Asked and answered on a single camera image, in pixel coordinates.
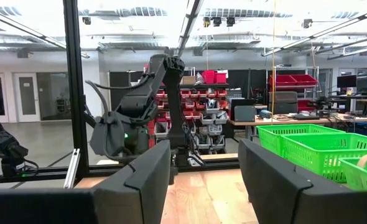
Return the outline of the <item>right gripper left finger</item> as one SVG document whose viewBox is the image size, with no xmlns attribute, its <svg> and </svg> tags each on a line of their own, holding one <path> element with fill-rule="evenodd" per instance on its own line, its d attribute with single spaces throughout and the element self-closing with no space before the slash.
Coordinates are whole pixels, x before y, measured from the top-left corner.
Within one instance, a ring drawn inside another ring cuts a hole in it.
<svg viewBox="0 0 367 224">
<path fill-rule="evenodd" d="M 93 186 L 97 224 L 160 224 L 169 177 L 164 140 Z"/>
</svg>

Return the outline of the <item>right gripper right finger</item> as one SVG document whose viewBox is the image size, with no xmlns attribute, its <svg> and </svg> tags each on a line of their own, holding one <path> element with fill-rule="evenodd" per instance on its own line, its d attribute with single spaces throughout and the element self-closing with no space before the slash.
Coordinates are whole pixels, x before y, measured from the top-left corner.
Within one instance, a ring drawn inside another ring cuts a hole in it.
<svg viewBox="0 0 367 224">
<path fill-rule="evenodd" d="M 260 224 L 331 224 L 328 198 L 351 190 L 242 139 L 241 175 Z"/>
</svg>

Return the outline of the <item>grey office chair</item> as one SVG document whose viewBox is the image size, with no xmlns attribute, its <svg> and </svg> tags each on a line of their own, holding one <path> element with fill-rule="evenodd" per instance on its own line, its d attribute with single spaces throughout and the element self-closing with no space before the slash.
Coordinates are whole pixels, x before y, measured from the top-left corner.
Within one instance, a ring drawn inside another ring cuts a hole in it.
<svg viewBox="0 0 367 224">
<path fill-rule="evenodd" d="M 269 92 L 268 110 L 274 114 L 289 114 L 298 112 L 297 92 Z"/>
</svg>

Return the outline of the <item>wooden desk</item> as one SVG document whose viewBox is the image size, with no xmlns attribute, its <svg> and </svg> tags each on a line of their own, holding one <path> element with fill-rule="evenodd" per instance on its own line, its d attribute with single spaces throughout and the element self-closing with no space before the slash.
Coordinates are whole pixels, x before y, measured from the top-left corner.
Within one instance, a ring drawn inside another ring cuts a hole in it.
<svg viewBox="0 0 367 224">
<path fill-rule="evenodd" d="M 259 115 L 254 117 L 252 122 L 237 122 L 228 120 L 233 126 L 244 126 L 246 139 L 253 140 L 254 137 L 258 137 L 257 126 L 265 125 L 280 125 L 280 124 L 328 124 L 328 123 L 359 123 L 367 122 L 367 118 L 355 116 L 348 118 L 346 114 L 331 115 L 329 118 L 308 119 L 308 120 L 296 120 L 289 114 L 277 114 L 271 118 L 260 118 Z"/>
</svg>

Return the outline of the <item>green plastic basket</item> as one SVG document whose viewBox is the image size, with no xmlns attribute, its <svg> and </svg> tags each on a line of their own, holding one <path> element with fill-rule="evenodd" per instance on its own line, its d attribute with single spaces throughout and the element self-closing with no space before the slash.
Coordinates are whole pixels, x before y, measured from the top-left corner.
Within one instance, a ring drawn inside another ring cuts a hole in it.
<svg viewBox="0 0 367 224">
<path fill-rule="evenodd" d="M 365 169 L 356 165 L 360 158 L 345 157 L 339 159 L 346 177 L 347 186 L 352 190 L 367 190 L 367 165 Z"/>
<path fill-rule="evenodd" d="M 284 158 L 337 183 L 346 176 L 340 158 L 367 154 L 367 136 L 355 133 L 311 133 L 283 135 Z"/>
<path fill-rule="evenodd" d="M 317 124 L 279 124 L 257 126 L 261 146 L 269 151 L 287 158 L 282 145 L 282 135 L 285 134 L 314 134 L 314 133 L 342 133 L 339 129 L 328 128 Z"/>
</svg>

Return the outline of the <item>grey box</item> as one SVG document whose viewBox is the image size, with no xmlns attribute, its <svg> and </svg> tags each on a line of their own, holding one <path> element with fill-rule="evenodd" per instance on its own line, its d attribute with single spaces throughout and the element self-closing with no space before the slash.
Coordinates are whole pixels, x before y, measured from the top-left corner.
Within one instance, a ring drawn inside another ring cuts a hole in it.
<svg viewBox="0 0 367 224">
<path fill-rule="evenodd" d="M 235 122 L 254 122 L 256 108 L 250 105 L 235 106 Z"/>
</svg>

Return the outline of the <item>storage shelving with small bins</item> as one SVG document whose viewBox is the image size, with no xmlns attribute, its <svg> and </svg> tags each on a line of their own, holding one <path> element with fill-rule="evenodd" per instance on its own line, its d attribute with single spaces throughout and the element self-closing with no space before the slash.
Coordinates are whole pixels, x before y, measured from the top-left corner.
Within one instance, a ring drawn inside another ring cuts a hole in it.
<svg viewBox="0 0 367 224">
<path fill-rule="evenodd" d="M 229 120 L 228 84 L 226 80 L 214 83 L 203 80 L 195 82 L 194 79 L 194 76 L 182 77 L 178 88 L 187 142 L 201 155 L 225 154 L 223 128 Z M 148 124 L 150 147 L 168 139 L 172 130 L 171 107 L 165 85 L 161 85 L 157 91 L 156 103 L 158 113 Z"/>
</svg>

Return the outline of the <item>metal rack with red bins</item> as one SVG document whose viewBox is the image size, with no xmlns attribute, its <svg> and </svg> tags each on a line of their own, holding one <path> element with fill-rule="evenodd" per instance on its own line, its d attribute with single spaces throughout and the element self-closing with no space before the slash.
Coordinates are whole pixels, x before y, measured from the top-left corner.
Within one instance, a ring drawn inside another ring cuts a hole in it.
<svg viewBox="0 0 367 224">
<path fill-rule="evenodd" d="M 314 104 L 320 90 L 318 67 L 291 67 L 275 65 L 266 70 L 266 103 L 269 92 L 295 91 L 298 99 L 298 112 L 315 109 Z"/>
</svg>

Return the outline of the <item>black computer monitor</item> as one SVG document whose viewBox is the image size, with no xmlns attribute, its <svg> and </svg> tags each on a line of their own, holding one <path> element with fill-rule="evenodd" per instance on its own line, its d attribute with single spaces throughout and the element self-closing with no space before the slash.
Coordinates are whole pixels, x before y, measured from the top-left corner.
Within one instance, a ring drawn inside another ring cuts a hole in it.
<svg viewBox="0 0 367 224">
<path fill-rule="evenodd" d="M 356 75 L 345 75 L 337 77 L 338 88 L 353 88 L 356 87 L 357 76 Z"/>
</svg>

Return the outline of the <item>silver metal bracket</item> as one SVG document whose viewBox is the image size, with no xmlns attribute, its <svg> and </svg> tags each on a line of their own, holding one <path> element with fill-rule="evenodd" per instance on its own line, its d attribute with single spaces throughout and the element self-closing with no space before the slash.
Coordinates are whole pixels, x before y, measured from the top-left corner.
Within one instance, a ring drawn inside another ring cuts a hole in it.
<svg viewBox="0 0 367 224">
<path fill-rule="evenodd" d="M 65 182 L 63 184 L 63 188 L 72 189 L 74 186 L 75 177 L 77 174 L 78 164 L 80 160 L 80 150 L 74 149 L 72 152 L 72 157 L 69 163 L 69 167 L 67 170 Z"/>
</svg>

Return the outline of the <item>black aluminium frame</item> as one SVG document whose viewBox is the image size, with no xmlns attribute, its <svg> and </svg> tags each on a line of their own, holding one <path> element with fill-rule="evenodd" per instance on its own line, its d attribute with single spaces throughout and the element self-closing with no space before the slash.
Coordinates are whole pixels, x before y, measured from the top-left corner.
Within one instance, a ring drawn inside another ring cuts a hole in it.
<svg viewBox="0 0 367 224">
<path fill-rule="evenodd" d="M 88 162 L 88 143 L 86 137 L 86 123 L 92 124 L 90 115 L 85 112 L 86 98 L 83 90 L 83 75 L 81 64 L 80 38 L 78 28 L 78 8 L 77 0 L 62 0 L 63 13 L 65 22 L 65 33 L 67 43 L 67 67 L 69 77 L 69 88 L 72 106 L 72 131 L 73 146 L 80 150 L 81 156 L 78 160 L 78 171 L 73 177 L 74 184 L 78 184 L 83 178 L 94 179 L 95 177 L 106 177 L 112 175 L 123 165 L 100 165 L 90 166 Z M 156 55 L 156 59 L 151 59 L 150 67 L 158 68 L 156 76 L 160 78 L 178 78 L 178 72 L 184 69 L 184 63 L 178 57 L 166 55 Z M 233 154 L 214 154 L 198 156 L 197 160 L 203 159 L 203 165 L 191 166 L 187 162 L 188 149 L 179 148 L 178 152 L 173 151 L 173 155 L 177 156 L 176 164 L 173 166 L 172 177 L 169 177 L 170 184 L 174 183 L 174 176 L 178 172 L 206 172 L 211 170 L 228 170 L 239 169 L 239 162 L 236 157 L 227 157 Z M 5 177 L 0 175 L 0 184 L 10 182 L 28 182 L 38 180 L 55 180 L 62 179 L 69 174 L 68 167 L 40 167 L 37 173 L 25 173 L 15 176 Z"/>
</svg>

